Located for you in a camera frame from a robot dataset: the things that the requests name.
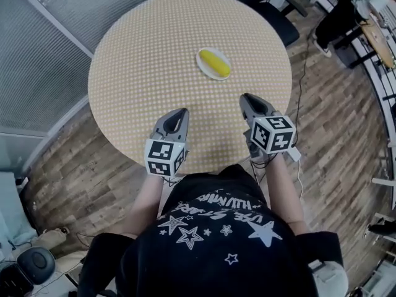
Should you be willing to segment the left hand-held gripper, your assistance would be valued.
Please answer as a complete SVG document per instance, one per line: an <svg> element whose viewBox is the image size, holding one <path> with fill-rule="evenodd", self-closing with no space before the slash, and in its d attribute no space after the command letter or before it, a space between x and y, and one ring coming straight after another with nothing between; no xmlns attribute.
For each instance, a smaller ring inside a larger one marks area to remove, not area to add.
<svg viewBox="0 0 396 297"><path fill-rule="evenodd" d="M189 110L170 111L156 122L145 142L144 163L148 174L173 179L186 161Z"/></svg>

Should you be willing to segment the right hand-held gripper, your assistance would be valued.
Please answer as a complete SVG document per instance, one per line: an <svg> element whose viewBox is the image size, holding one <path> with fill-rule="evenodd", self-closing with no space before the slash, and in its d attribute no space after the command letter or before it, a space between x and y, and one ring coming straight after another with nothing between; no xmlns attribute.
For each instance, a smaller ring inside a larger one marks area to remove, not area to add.
<svg viewBox="0 0 396 297"><path fill-rule="evenodd" d="M240 96L239 106L249 126L244 136L252 159L266 160L270 155L291 149L296 127L288 116L281 115L269 102L251 93Z"/></svg>

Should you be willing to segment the yellow corn cob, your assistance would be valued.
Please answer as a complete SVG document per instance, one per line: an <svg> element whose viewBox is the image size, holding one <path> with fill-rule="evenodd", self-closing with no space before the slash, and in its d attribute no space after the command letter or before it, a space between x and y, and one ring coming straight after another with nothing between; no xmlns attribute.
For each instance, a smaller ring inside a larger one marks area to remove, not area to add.
<svg viewBox="0 0 396 297"><path fill-rule="evenodd" d="M207 49L203 49L199 52L199 56L201 60L208 64L209 67L213 69L218 75L222 77L229 76L231 68L216 54Z"/></svg>

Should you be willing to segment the white plate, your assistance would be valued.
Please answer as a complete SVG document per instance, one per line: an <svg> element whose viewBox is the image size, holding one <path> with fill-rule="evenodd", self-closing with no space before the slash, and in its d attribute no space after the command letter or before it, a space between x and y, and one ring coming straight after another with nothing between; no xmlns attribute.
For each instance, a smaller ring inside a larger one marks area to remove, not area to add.
<svg viewBox="0 0 396 297"><path fill-rule="evenodd" d="M196 54L196 63L199 67L199 69L209 78L213 79L213 80L226 80L227 78L229 78L229 76L227 77L222 77L220 75L218 75L213 69L211 69L209 67L208 64L206 64L203 60L201 60L200 56L199 56L199 52L201 50L209 50L211 52L213 52L214 54L216 54L219 58L221 58L224 62L227 63L227 65L229 65L229 67L231 68L231 62L230 60L219 50L216 48L212 48L212 47L206 47L206 48L201 48L197 54Z"/></svg>

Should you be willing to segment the person's right forearm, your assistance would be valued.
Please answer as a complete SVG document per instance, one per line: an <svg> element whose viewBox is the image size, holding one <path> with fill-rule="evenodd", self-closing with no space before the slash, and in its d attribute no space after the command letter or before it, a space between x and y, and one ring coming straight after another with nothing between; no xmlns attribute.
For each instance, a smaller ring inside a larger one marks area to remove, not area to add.
<svg viewBox="0 0 396 297"><path fill-rule="evenodd" d="M294 232L295 235L309 233L304 220L303 207L281 153L266 167L270 208Z"/></svg>

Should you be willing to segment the person's left forearm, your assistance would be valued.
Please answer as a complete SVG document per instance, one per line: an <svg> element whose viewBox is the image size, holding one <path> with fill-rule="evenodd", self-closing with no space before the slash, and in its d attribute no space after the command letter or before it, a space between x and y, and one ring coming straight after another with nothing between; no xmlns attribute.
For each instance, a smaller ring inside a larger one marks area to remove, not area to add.
<svg viewBox="0 0 396 297"><path fill-rule="evenodd" d="M124 224L124 233L138 237L157 218L163 191L163 178L148 175Z"/></svg>

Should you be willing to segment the round table with checkered cloth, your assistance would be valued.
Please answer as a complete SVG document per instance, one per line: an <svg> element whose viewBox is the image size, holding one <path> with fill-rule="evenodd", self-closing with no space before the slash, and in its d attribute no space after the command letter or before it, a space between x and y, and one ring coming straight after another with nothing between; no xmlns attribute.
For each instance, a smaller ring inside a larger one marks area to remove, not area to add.
<svg viewBox="0 0 396 297"><path fill-rule="evenodd" d="M226 80L196 63L201 48L231 62ZM147 0L124 14L95 50L88 97L109 142L137 163L156 121L171 110L190 113L189 154L182 173L211 172L249 155L239 98L251 93L285 112L292 73L273 27L237 0Z"/></svg>

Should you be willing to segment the black office chair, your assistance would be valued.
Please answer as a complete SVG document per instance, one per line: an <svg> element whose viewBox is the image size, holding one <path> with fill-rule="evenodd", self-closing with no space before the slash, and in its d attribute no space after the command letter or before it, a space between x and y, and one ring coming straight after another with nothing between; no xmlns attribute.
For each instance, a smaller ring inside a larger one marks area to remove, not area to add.
<svg viewBox="0 0 396 297"><path fill-rule="evenodd" d="M286 15L292 10L299 11L299 7L294 0L286 0L288 6L286 11L280 11L269 0L238 0L247 5L251 9L260 14L273 29L278 33L285 47L290 46L292 43L299 39L299 32L297 28L290 22Z"/></svg>

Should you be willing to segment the person's black star-print shirt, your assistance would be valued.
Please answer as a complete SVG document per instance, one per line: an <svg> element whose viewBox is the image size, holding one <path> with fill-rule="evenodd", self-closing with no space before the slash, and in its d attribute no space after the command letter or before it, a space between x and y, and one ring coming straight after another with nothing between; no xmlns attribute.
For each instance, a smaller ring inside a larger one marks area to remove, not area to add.
<svg viewBox="0 0 396 297"><path fill-rule="evenodd" d="M343 266L337 234L296 235L241 166L191 174L136 238L92 240L77 297L319 297L314 267Z"/></svg>

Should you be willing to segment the round wooden table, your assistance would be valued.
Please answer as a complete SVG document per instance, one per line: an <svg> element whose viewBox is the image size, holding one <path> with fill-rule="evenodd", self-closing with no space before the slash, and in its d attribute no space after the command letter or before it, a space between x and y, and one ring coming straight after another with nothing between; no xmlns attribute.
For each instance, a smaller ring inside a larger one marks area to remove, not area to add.
<svg viewBox="0 0 396 297"><path fill-rule="evenodd" d="M368 19L365 22L361 22L360 27L382 63L389 69L393 68L394 57L380 26L373 19Z"/></svg>

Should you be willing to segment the white pouch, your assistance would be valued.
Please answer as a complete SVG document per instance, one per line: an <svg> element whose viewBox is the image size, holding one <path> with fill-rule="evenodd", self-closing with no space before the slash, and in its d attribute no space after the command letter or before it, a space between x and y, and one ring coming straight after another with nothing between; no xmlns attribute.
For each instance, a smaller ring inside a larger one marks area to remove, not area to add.
<svg viewBox="0 0 396 297"><path fill-rule="evenodd" d="M334 261L315 260L309 264L318 297L345 297L348 277L345 269Z"/></svg>

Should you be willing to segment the black round device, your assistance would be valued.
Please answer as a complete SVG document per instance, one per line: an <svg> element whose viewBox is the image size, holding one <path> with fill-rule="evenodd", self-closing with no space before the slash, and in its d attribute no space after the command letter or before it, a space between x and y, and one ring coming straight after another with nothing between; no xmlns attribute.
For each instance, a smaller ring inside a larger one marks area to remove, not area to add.
<svg viewBox="0 0 396 297"><path fill-rule="evenodd" d="M40 246L32 246L16 258L17 265L26 278L34 285L41 285L47 281L56 268L52 253Z"/></svg>

